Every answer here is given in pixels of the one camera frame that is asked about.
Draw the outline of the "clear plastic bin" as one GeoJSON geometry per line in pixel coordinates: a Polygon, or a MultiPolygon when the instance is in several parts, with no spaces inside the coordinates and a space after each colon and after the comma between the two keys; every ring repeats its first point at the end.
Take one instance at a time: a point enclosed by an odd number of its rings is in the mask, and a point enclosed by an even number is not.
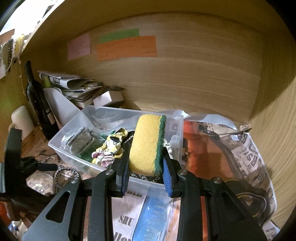
{"type": "Polygon", "coordinates": [[[138,119],[144,111],[87,106],[79,111],[62,129],[49,141],[61,159],[70,167],[82,172],[89,182],[102,173],[105,178],[98,185],[101,189],[106,185],[106,194],[110,197],[123,197],[127,191],[157,198],[165,203],[170,197],[165,191],[162,180],[152,182],[141,178],[127,176],[119,177],[116,173],[107,176],[102,161],[95,161],[92,153],[102,149],[101,159],[110,154],[111,146],[116,156],[124,150],[129,150],[132,135],[138,119]]]}

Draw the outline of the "stack of papers and magazines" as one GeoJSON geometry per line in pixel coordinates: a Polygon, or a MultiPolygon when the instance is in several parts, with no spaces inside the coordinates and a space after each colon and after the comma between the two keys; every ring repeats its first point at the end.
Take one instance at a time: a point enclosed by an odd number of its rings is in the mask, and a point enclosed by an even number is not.
{"type": "Polygon", "coordinates": [[[54,87],[78,108],[94,105],[93,99],[107,91],[122,91],[119,86],[109,86],[91,78],[83,78],[78,75],[38,71],[45,87],[54,87]]]}

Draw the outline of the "cream roll cylinder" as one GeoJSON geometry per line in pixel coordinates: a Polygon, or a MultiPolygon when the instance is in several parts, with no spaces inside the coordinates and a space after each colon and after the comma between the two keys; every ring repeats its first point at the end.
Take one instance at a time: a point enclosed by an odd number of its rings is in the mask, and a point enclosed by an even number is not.
{"type": "Polygon", "coordinates": [[[12,123],[9,126],[9,130],[11,128],[16,128],[22,131],[22,141],[33,131],[34,124],[31,120],[29,112],[27,108],[22,105],[18,107],[12,114],[11,114],[11,121],[12,123]]]}

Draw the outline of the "dark wine bottle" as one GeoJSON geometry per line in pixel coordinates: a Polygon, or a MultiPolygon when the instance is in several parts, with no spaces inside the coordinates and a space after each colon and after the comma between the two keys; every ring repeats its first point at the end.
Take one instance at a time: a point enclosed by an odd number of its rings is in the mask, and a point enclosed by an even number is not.
{"type": "Polygon", "coordinates": [[[28,82],[26,97],[45,138],[50,141],[59,132],[58,124],[45,97],[43,86],[34,79],[31,62],[27,61],[24,68],[28,82]]]}

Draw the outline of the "green sticky note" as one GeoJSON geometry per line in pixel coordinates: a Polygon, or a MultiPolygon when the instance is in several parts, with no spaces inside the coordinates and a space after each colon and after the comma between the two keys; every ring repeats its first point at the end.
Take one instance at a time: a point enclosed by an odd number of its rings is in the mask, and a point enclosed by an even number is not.
{"type": "Polygon", "coordinates": [[[116,41],[132,37],[139,37],[139,29],[128,29],[104,34],[100,37],[99,43],[103,44],[110,41],[116,41]]]}

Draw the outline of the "orange sticky note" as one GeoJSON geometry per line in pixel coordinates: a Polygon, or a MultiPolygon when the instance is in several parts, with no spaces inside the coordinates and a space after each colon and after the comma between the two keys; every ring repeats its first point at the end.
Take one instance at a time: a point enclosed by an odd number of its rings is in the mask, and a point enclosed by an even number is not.
{"type": "Polygon", "coordinates": [[[131,37],[97,45],[97,59],[157,57],[156,36],[131,37]]]}

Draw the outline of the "newspaper print sheet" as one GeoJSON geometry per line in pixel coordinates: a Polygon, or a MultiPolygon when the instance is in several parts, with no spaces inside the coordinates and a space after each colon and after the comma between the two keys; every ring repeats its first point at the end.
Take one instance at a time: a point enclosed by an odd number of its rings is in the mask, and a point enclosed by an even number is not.
{"type": "Polygon", "coordinates": [[[273,240],[280,231],[271,222],[277,201],[251,135],[218,114],[189,115],[182,110],[161,113],[183,118],[182,166],[204,179],[221,177],[257,221],[267,240],[273,240]]]}

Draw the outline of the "small white box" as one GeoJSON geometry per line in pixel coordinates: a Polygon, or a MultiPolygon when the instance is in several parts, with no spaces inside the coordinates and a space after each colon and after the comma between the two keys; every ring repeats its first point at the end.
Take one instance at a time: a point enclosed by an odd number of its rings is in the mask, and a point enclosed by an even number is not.
{"type": "Polygon", "coordinates": [[[124,101],[121,91],[107,91],[93,99],[94,106],[109,106],[124,101]]]}

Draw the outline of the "yellow green sponge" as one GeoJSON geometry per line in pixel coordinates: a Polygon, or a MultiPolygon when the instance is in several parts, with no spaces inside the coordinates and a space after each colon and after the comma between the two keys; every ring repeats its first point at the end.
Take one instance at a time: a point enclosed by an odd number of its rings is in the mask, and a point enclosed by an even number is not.
{"type": "Polygon", "coordinates": [[[160,165],[166,127],[166,116],[140,116],[129,152],[130,170],[139,175],[156,177],[162,173],[160,165]]]}

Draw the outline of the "floral yellow cloth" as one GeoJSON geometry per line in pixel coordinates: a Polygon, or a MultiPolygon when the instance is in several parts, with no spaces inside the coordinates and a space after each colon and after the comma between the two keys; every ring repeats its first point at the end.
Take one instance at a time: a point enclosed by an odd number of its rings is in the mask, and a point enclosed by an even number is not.
{"type": "Polygon", "coordinates": [[[123,154],[121,147],[123,141],[127,138],[128,131],[126,128],[120,128],[112,132],[105,140],[101,147],[98,147],[92,154],[92,164],[109,168],[115,159],[120,159],[123,154]]]}

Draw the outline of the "pink sticky note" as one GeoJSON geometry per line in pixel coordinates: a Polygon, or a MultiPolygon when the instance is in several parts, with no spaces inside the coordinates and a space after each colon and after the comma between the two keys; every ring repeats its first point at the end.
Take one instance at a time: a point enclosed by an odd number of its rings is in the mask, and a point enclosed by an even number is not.
{"type": "Polygon", "coordinates": [[[78,59],[91,54],[90,35],[86,33],[67,44],[68,60],[78,59]]]}

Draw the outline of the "blue plastic brush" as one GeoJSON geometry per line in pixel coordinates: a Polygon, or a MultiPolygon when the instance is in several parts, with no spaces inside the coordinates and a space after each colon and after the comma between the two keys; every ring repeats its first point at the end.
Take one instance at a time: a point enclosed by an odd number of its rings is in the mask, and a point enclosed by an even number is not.
{"type": "Polygon", "coordinates": [[[164,240],[172,204],[147,197],[135,226],[132,240],[164,240]]]}

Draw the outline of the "grey scouring pad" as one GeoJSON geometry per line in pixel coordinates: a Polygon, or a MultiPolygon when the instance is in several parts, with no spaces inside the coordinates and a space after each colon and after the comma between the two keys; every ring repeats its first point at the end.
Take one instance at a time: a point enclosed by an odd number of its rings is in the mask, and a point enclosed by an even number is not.
{"type": "Polygon", "coordinates": [[[90,129],[82,127],[67,132],[61,140],[61,148],[73,155],[79,155],[86,150],[95,138],[90,129]]]}

